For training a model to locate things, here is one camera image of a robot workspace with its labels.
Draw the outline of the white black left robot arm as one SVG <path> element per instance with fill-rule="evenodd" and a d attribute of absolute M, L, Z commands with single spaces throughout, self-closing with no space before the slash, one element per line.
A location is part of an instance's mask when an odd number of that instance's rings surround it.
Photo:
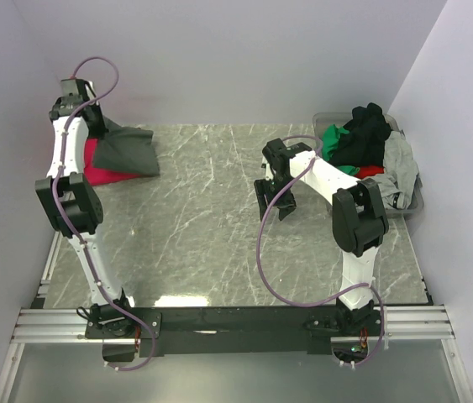
<path fill-rule="evenodd" d="M 103 222 L 102 203 L 84 173 L 84 150 L 89 139 L 108 131 L 97 102 L 78 96 L 61 96 L 49 112 L 55 143 L 46 177 L 35 182 L 51 227 L 76 252 L 90 290 L 91 307 L 76 313 L 98 331 L 118 338 L 136 325 L 122 284 L 108 268 L 98 227 Z"/>

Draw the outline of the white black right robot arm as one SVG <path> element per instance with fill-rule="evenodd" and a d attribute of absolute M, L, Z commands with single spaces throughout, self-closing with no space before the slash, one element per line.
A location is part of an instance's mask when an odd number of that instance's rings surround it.
<path fill-rule="evenodd" d="M 254 183 L 260 208 L 260 226 L 255 254 L 257 269 L 266 289 L 290 306 L 315 307 L 335 302 L 332 325 L 344 335 L 383 320 L 376 315 L 373 273 L 376 256 L 389 224 L 378 185 L 372 180 L 357 180 L 346 175 L 314 151 L 296 151 L 294 146 L 281 151 L 263 151 L 265 177 Z M 292 186 L 301 181 L 316 191 L 331 206 L 332 234 L 342 250 L 341 289 L 337 294 L 314 303 L 297 303 L 279 295 L 269 284 L 260 260 L 261 239 L 273 208 L 284 218 L 296 208 Z"/>

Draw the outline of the dark grey t shirt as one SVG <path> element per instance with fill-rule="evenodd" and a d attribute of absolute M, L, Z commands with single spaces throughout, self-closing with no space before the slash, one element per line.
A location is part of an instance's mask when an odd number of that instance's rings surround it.
<path fill-rule="evenodd" d="M 152 130 L 121 126 L 104 118 L 108 132 L 97 141 L 93 166 L 123 174 L 158 176 L 160 165 Z"/>

